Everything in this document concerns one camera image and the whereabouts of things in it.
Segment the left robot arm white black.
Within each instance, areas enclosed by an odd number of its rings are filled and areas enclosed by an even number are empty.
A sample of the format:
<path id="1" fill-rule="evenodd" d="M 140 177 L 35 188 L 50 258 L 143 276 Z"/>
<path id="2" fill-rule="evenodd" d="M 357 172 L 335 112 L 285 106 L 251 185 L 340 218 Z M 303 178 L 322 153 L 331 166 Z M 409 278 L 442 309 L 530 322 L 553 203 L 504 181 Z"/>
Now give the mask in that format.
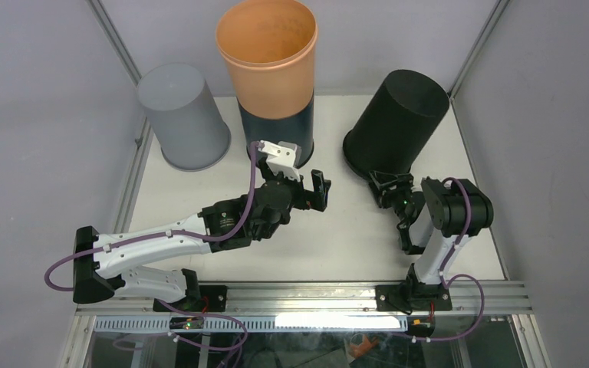
<path id="1" fill-rule="evenodd" d="M 72 297 L 93 304 L 112 297 L 151 297 L 181 311 L 200 301 L 196 272 L 162 271 L 150 264 L 182 255 L 207 255 L 269 239 L 291 220 L 291 211 L 327 208 L 331 181 L 312 170 L 313 188 L 282 174 L 265 172 L 254 193 L 217 202 L 199 213 L 163 227 L 121 234 L 101 234 L 92 226 L 76 231 Z"/>

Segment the black ribbed plastic bucket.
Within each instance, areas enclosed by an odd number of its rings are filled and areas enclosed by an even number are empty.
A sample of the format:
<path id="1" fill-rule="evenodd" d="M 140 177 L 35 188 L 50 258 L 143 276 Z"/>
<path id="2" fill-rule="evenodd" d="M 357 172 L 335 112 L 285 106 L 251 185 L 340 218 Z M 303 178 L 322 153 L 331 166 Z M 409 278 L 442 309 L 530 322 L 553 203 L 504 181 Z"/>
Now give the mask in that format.
<path id="1" fill-rule="evenodd" d="M 450 102 L 441 85 L 412 70 L 391 71 L 343 141 L 358 176 L 408 173 L 439 126 Z"/>

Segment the grey plastic bucket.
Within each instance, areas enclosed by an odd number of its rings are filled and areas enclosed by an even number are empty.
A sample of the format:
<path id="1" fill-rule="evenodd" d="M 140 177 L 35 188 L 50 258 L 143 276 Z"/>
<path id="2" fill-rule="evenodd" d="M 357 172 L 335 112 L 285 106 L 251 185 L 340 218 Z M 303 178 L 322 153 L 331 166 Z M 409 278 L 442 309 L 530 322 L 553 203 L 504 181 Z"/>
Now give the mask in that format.
<path id="1" fill-rule="evenodd" d="M 137 98 L 173 167 L 207 169 L 228 152 L 231 132 L 202 73 L 184 63 L 165 64 L 145 74 Z"/>

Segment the orange plastic bucket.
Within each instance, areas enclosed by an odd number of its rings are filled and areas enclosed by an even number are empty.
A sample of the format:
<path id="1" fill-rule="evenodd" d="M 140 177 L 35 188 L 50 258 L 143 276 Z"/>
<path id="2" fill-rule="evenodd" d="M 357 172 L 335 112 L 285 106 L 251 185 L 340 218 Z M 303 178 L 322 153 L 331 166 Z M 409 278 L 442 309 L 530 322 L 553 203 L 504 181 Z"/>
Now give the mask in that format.
<path id="1" fill-rule="evenodd" d="M 271 120 L 299 113 L 313 97 L 317 39 L 314 14 L 298 1 L 242 1 L 216 27 L 239 103 Z"/>

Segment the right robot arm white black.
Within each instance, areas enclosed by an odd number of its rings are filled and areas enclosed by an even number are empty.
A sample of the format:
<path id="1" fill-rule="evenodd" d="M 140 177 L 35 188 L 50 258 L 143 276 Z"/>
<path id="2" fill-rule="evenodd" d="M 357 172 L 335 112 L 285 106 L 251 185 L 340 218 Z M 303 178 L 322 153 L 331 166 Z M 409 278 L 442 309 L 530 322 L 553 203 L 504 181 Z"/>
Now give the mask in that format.
<path id="1" fill-rule="evenodd" d="M 372 171 L 369 186 L 378 206 L 392 209 L 403 252 L 415 255 L 405 280 L 386 301 L 420 311 L 449 300 L 447 271 L 460 250 L 494 219 L 491 199 L 468 179 L 425 177 L 416 188 L 409 173 Z"/>

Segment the dark blue plastic bucket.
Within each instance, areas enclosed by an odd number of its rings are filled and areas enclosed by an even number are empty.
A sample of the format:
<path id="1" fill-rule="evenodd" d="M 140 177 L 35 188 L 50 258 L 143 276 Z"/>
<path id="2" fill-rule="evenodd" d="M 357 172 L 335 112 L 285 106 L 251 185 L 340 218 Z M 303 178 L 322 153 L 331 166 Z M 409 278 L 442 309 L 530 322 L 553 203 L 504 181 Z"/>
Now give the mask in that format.
<path id="1" fill-rule="evenodd" d="M 314 153 L 314 97 L 295 115 L 267 119 L 249 113 L 238 102 L 246 146 L 253 141 L 286 142 L 298 146 L 297 167 L 305 165 Z"/>

